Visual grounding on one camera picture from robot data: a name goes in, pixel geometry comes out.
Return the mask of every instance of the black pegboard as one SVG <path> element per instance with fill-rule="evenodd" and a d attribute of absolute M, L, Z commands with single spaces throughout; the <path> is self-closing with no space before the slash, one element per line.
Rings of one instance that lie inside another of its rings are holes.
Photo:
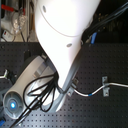
<path fill-rule="evenodd" d="M 18 73 L 24 62 L 24 51 L 41 55 L 43 50 L 38 43 L 0 43 L 0 74 L 7 68 Z M 78 90 L 90 93 L 100 86 L 103 76 L 109 82 L 128 84 L 128 45 L 127 44 L 86 44 L 83 60 L 76 75 Z M 0 80 L 0 89 L 11 87 L 7 80 Z M 2 128 L 8 128 L 13 120 L 6 117 Z M 22 128 L 127 128 L 128 127 L 128 89 L 111 87 L 110 97 L 103 92 L 86 98 L 73 94 L 57 113 L 33 111 L 23 123 Z"/>

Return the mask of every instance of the white plastic casing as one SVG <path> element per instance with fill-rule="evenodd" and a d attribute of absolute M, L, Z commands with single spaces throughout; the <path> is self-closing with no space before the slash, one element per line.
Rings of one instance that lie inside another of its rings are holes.
<path fill-rule="evenodd" d="M 89 26 L 100 0 L 38 0 L 35 28 L 39 42 L 59 74 L 62 88 L 81 49 L 83 31 Z"/>

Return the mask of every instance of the white cable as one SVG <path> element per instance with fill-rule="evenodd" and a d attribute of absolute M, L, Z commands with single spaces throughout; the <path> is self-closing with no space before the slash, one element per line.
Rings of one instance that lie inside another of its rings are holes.
<path fill-rule="evenodd" d="M 119 87 L 125 87 L 125 88 L 128 88 L 128 85 L 124 85 L 124 84 L 109 83 L 109 85 L 114 85 L 114 86 L 119 86 Z"/>
<path fill-rule="evenodd" d="M 0 76 L 0 79 L 4 79 L 5 77 L 4 76 Z"/>
<path fill-rule="evenodd" d="M 119 87 L 125 87 L 125 88 L 128 88 L 128 85 L 124 85 L 124 84 L 117 84 L 117 83 L 107 83 L 106 84 L 107 86 L 119 86 Z M 89 97 L 89 96 L 92 96 L 94 94 L 96 94 L 97 92 L 99 92 L 101 89 L 103 89 L 105 86 L 101 86 L 99 89 L 97 89 L 96 91 L 94 91 L 93 93 L 91 94 L 82 94 L 80 92 L 78 92 L 77 90 L 75 90 L 75 92 L 81 96 L 84 96 L 84 97 Z"/>
<path fill-rule="evenodd" d="M 92 96 L 92 95 L 96 94 L 97 92 L 99 92 L 102 88 L 104 88 L 104 86 L 101 86 L 100 88 L 98 88 L 96 91 L 94 91 L 94 92 L 91 93 L 91 94 L 82 94 L 82 93 L 78 92 L 77 90 L 75 90 L 75 92 L 76 92 L 77 94 L 81 95 L 81 96 L 89 97 L 89 96 Z"/>

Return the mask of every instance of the white robotic arm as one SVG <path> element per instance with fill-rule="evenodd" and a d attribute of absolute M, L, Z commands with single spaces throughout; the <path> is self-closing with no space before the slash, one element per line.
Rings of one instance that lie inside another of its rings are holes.
<path fill-rule="evenodd" d="M 99 3 L 100 0 L 38 0 L 37 2 L 36 34 L 42 48 L 56 68 L 57 84 L 64 92 L 71 86 L 72 79 L 80 65 L 81 37 L 84 30 L 89 27 Z M 5 112 L 11 118 L 18 119 L 26 109 L 23 97 L 27 84 L 36 78 L 52 74 L 54 71 L 45 64 L 41 57 L 33 58 L 24 68 L 15 85 L 6 93 L 4 97 Z M 51 79 L 52 77 L 42 79 L 41 84 L 45 84 Z M 27 105 L 33 101 L 27 92 L 39 86 L 40 83 L 36 82 L 26 89 Z M 64 103 L 65 97 L 66 94 L 61 94 L 56 89 L 54 103 L 49 112 L 58 111 Z M 43 105 L 47 106 L 50 103 L 51 100 L 48 97 Z"/>

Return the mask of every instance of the cable clip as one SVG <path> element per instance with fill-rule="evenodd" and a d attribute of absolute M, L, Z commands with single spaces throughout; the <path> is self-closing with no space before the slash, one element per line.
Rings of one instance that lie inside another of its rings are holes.
<path fill-rule="evenodd" d="M 107 76 L 102 77 L 102 85 L 104 86 L 104 88 L 103 88 L 103 96 L 104 97 L 109 97 L 110 88 L 108 87 L 109 83 L 108 83 L 108 77 Z"/>
<path fill-rule="evenodd" d="M 74 78 L 72 80 L 72 85 L 67 91 L 68 96 L 70 96 L 70 97 L 72 96 L 72 94 L 73 94 L 74 90 L 76 89 L 76 86 L 77 86 L 78 83 L 79 83 L 79 81 L 76 78 Z"/>

